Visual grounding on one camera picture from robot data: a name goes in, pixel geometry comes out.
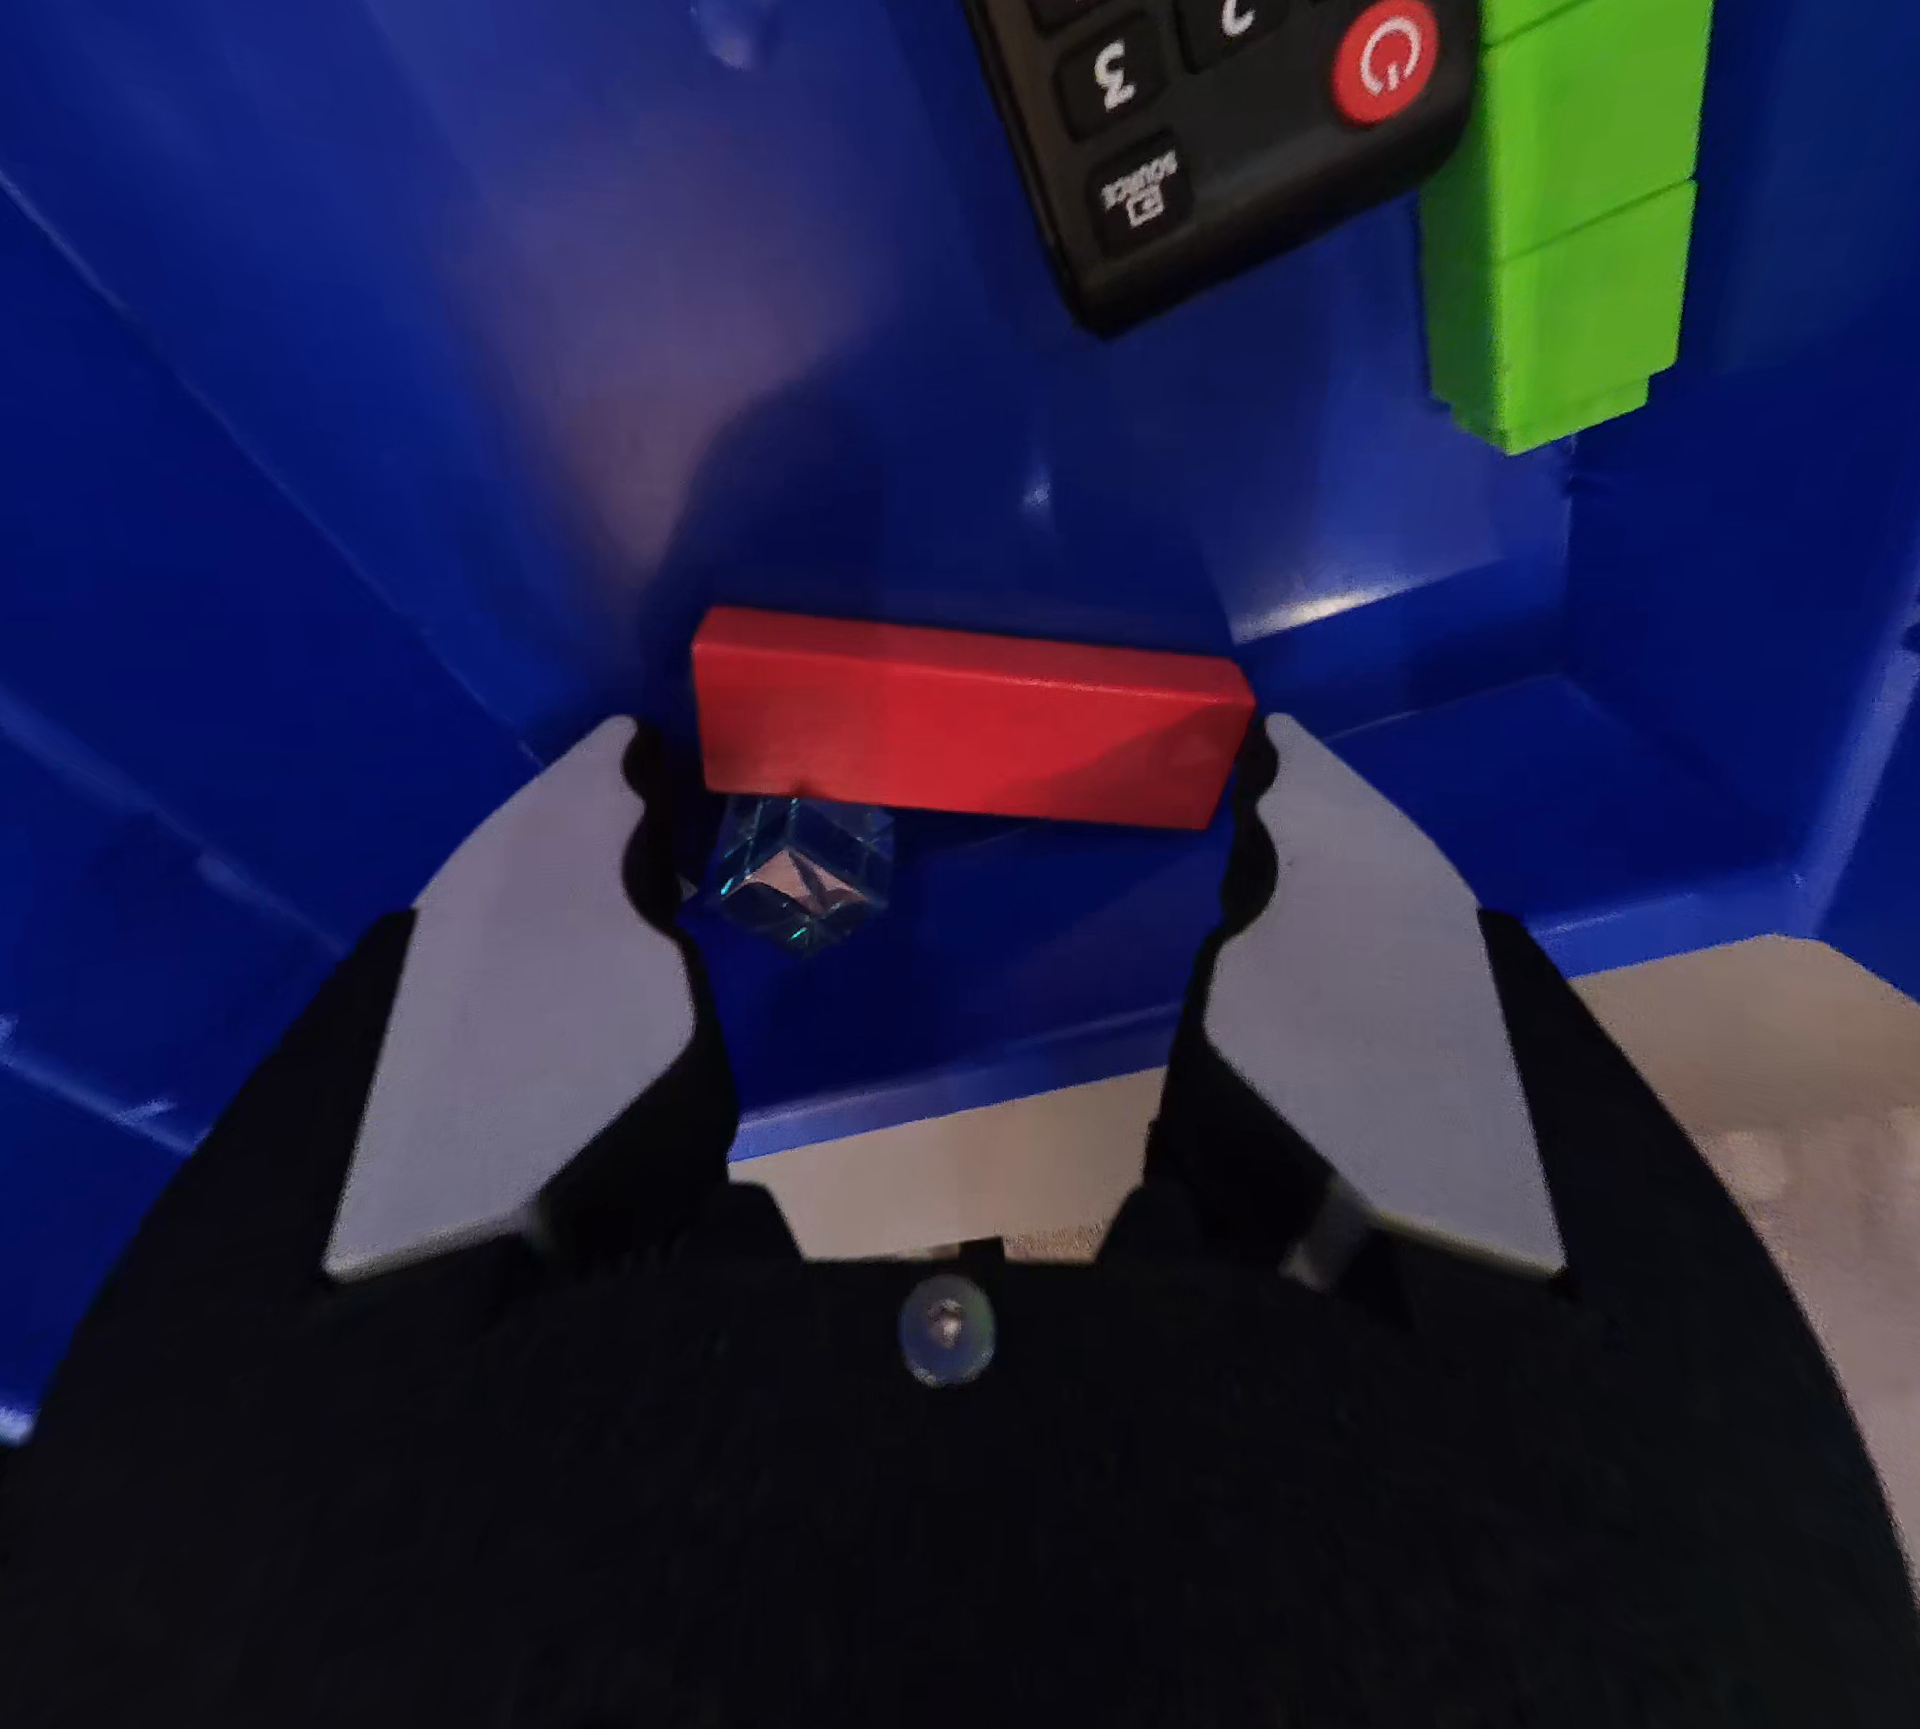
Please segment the clear glass cube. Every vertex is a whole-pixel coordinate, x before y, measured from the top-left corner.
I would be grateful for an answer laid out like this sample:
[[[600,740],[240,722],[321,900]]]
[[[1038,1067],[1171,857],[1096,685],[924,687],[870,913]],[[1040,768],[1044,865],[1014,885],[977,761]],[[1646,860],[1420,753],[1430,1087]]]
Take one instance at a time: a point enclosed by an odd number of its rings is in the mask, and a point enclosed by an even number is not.
[[[895,814],[824,796],[731,794],[683,900],[800,956],[843,945],[892,901]]]

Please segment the blue plastic bin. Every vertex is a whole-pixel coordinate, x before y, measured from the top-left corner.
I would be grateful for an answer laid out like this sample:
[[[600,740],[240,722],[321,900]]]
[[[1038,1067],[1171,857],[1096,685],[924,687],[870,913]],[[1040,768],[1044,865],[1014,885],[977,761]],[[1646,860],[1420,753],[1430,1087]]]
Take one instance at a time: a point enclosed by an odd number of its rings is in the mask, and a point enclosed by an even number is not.
[[[4,1446],[333,958],[711,603],[1212,650],[1573,973],[1916,992],[1916,0],[1716,0],[1678,355],[1420,200],[1111,342],[961,0],[4,0]]]

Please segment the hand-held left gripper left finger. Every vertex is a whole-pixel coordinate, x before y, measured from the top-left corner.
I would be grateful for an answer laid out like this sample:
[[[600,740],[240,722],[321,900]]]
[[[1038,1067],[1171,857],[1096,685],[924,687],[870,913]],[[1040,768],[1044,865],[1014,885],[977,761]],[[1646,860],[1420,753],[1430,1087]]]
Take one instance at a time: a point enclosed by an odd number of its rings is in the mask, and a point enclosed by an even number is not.
[[[679,923],[661,734],[612,717],[420,892],[325,1249],[338,1283],[492,1242],[668,1247],[727,1181],[738,1092]]]

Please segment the black remote control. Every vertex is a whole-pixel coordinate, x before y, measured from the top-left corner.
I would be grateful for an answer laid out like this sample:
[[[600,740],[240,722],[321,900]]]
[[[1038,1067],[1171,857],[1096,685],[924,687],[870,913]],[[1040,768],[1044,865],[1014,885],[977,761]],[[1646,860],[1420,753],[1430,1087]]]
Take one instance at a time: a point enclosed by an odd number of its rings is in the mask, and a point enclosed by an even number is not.
[[[1118,336],[1420,186],[1478,0],[961,0],[1053,279]]]

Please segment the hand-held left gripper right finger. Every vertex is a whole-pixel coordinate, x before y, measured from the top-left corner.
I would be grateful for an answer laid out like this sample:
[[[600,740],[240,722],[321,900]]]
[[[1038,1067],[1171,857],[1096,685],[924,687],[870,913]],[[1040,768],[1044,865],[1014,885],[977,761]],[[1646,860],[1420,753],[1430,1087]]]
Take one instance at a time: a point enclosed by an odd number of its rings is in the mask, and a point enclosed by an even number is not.
[[[1389,1295],[1416,1263],[1551,1295],[1568,1252],[1477,894],[1286,713],[1255,717],[1230,794],[1146,1252],[1323,1295]]]

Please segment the green plastic block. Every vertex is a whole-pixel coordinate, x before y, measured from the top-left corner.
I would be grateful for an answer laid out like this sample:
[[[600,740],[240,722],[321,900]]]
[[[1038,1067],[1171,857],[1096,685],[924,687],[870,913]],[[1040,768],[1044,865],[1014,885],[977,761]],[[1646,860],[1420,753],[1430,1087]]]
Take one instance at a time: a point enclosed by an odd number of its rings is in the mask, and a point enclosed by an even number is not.
[[[1716,0],[1480,0],[1475,114],[1421,192],[1432,394],[1529,452],[1678,355]]]

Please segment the red plastic block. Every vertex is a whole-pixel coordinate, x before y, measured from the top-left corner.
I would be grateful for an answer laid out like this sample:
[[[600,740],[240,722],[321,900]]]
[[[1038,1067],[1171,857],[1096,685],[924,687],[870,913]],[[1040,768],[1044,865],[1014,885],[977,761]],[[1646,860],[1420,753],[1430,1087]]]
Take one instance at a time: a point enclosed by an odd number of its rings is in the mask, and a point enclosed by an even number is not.
[[[707,787],[1207,829],[1255,720],[1234,662],[745,607],[691,643]]]

